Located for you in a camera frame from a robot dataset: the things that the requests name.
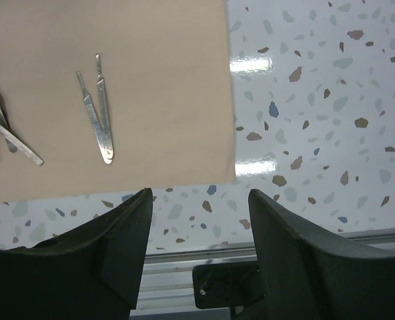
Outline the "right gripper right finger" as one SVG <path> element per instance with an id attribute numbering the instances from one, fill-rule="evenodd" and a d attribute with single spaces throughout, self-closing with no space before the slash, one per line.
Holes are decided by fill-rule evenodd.
<path id="1" fill-rule="evenodd" d="M 395 319 L 395 252 L 332 233 L 257 189 L 248 205 L 270 319 Z"/>

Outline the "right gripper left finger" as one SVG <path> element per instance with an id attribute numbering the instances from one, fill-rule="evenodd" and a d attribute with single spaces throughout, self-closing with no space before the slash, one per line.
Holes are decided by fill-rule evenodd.
<path id="1" fill-rule="evenodd" d="M 128 319 L 152 213 L 146 188 L 34 247 L 0 249 L 0 319 Z"/>

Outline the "steel scalpel handle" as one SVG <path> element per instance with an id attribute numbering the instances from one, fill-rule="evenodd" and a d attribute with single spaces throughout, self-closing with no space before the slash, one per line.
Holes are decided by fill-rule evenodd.
<path id="1" fill-rule="evenodd" d="M 95 133 L 95 138 L 97 140 L 97 144 L 101 153 L 101 156 L 103 157 L 104 161 L 104 142 L 105 142 L 105 137 L 103 134 L 103 131 L 101 129 L 101 124 L 102 120 L 99 120 L 97 117 L 97 113 L 91 98 L 91 95 L 89 94 L 88 90 L 85 87 L 85 83 L 83 82 L 83 78 L 81 76 L 81 73 L 78 71 L 76 73 L 77 79 L 79 81 L 79 85 L 81 87 L 81 92 L 83 95 L 83 102 L 85 105 L 85 110 L 87 111 L 87 114 L 89 116 L 89 120 L 91 122 L 91 126 L 93 128 L 93 131 Z"/>
<path id="2" fill-rule="evenodd" d="M 97 67 L 97 93 L 99 99 L 99 110 L 101 115 L 101 129 L 103 131 L 105 142 L 104 142 L 104 161 L 106 164 L 111 164 L 114 157 L 113 140 L 111 136 L 111 125 L 109 120 L 109 104 L 107 100 L 107 92 L 105 88 L 105 80 L 101 68 L 100 54 L 95 55 L 96 67 Z"/>

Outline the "beige cloth wrap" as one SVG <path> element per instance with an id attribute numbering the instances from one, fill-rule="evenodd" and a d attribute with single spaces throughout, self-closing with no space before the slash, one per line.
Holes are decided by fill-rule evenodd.
<path id="1" fill-rule="evenodd" d="M 97 53 L 110 165 L 76 75 L 101 120 Z M 0 1 L 0 92 L 44 161 L 0 137 L 0 203 L 234 180 L 225 1 Z"/>

